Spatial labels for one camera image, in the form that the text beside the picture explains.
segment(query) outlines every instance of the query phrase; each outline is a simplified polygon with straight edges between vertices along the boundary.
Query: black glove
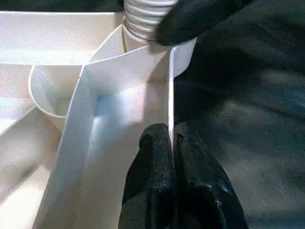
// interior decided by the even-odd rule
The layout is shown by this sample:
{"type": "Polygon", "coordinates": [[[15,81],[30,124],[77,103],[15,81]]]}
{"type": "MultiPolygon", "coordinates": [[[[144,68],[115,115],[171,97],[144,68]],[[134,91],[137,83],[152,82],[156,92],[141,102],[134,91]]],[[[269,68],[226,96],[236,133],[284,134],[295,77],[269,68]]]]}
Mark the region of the black glove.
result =
{"type": "Polygon", "coordinates": [[[252,0],[179,0],[160,23],[158,42],[172,45],[190,40],[239,11],[252,0]]]}
{"type": "Polygon", "coordinates": [[[204,146],[179,125],[173,166],[166,125],[148,127],[126,178],[119,229],[248,228],[229,178],[204,146]]]}

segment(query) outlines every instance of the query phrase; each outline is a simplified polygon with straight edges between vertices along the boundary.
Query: white plastic tray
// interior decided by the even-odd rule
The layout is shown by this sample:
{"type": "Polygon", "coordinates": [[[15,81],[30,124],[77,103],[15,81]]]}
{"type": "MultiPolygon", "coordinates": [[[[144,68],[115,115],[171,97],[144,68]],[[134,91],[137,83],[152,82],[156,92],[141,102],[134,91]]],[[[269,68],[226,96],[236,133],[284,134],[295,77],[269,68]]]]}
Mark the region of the white plastic tray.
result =
{"type": "Polygon", "coordinates": [[[0,181],[8,193],[0,212],[11,209],[9,217],[0,216],[0,228],[31,228],[49,174],[33,228],[116,228],[126,172],[142,131],[163,122],[172,136],[173,78],[188,66],[195,40],[174,48],[148,43],[134,37],[116,13],[0,12],[0,20],[0,66],[11,79],[3,85],[13,88],[0,92],[4,101],[22,100],[12,106],[15,119],[0,136],[8,142],[2,154],[19,158],[22,168],[5,172],[13,182],[0,181]],[[72,69],[81,69],[79,79],[70,75],[72,69]],[[26,76],[38,79],[29,80],[30,93],[26,76]],[[70,78],[78,80],[75,90],[75,83],[67,83],[72,98],[58,87],[70,78]],[[38,86],[46,79],[47,90],[38,86]],[[36,94],[35,87],[41,89],[36,94]],[[61,101],[58,95],[71,99],[66,115],[52,109],[61,101]],[[24,166],[29,155],[35,159],[24,166]],[[31,176],[24,176],[29,170],[31,176]],[[28,214],[13,211],[24,187],[35,187],[38,179],[28,214]],[[20,216],[21,223],[14,224],[20,216]]]}

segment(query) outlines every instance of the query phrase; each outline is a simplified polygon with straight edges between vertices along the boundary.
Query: white plastic part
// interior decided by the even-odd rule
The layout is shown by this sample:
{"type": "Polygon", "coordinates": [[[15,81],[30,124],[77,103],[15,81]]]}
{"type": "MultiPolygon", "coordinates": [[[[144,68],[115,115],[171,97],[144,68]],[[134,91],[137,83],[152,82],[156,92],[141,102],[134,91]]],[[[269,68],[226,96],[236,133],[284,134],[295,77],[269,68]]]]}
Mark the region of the white plastic part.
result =
{"type": "Polygon", "coordinates": [[[0,11],[0,63],[85,64],[122,18],[122,13],[0,11]]]}
{"type": "Polygon", "coordinates": [[[33,228],[117,228],[141,133],[166,123],[173,141],[173,78],[181,71],[174,65],[183,47],[170,50],[152,42],[84,66],[33,228]]]}
{"type": "Polygon", "coordinates": [[[0,64],[0,135],[33,107],[27,81],[30,65],[0,64]]]}
{"type": "MultiPolygon", "coordinates": [[[[0,202],[0,228],[31,227],[51,167],[34,228],[116,228],[126,172],[137,153],[142,131],[149,124],[163,122],[173,139],[173,77],[187,67],[193,50],[184,49],[179,56],[181,68],[173,67],[178,60],[169,58],[172,47],[135,36],[125,22],[120,25],[122,14],[116,13],[0,12],[0,19],[4,22],[0,24],[0,67],[6,80],[1,82],[0,93],[3,101],[10,96],[14,101],[22,100],[19,108],[18,100],[14,102],[17,119],[0,141],[7,141],[3,149],[8,154],[31,151],[33,158],[47,157],[49,165],[46,168],[39,159],[34,160],[37,166],[30,167],[37,170],[29,177],[28,169],[5,170],[8,178],[4,180],[12,179],[3,187],[13,189],[0,202]],[[28,75],[31,95],[26,89],[28,75]],[[38,83],[32,83],[32,77],[38,83]],[[71,78],[78,81],[76,90],[71,78]],[[53,167],[61,132],[51,122],[61,129],[66,115],[55,104],[58,98],[68,100],[73,90],[53,167]],[[31,97],[38,108],[24,116],[28,110],[25,101],[34,104],[31,97]],[[15,184],[18,177],[26,180],[15,184]],[[28,197],[23,201],[26,209],[19,206],[14,210],[22,195],[28,197]]],[[[5,105],[2,110],[11,114],[5,105]]]]}
{"type": "Polygon", "coordinates": [[[32,227],[60,137],[36,107],[0,136],[1,229],[32,227]]]}
{"type": "Polygon", "coordinates": [[[33,66],[29,92],[36,106],[58,128],[63,129],[81,66],[33,66]]]}
{"type": "Polygon", "coordinates": [[[154,31],[178,0],[125,0],[126,25],[137,37],[154,41],[154,31]]]}

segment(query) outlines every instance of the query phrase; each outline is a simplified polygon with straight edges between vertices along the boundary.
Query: white plastic cup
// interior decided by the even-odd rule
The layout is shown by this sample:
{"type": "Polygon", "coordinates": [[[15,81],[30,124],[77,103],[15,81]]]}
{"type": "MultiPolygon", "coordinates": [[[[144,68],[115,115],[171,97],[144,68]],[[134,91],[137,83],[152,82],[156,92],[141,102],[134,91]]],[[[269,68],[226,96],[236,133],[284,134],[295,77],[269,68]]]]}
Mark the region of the white plastic cup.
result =
{"type": "Polygon", "coordinates": [[[33,66],[29,92],[36,106],[59,130],[63,130],[81,66],[33,66]]]}
{"type": "Polygon", "coordinates": [[[178,0],[125,0],[126,26],[137,37],[155,41],[155,29],[178,0]]]}

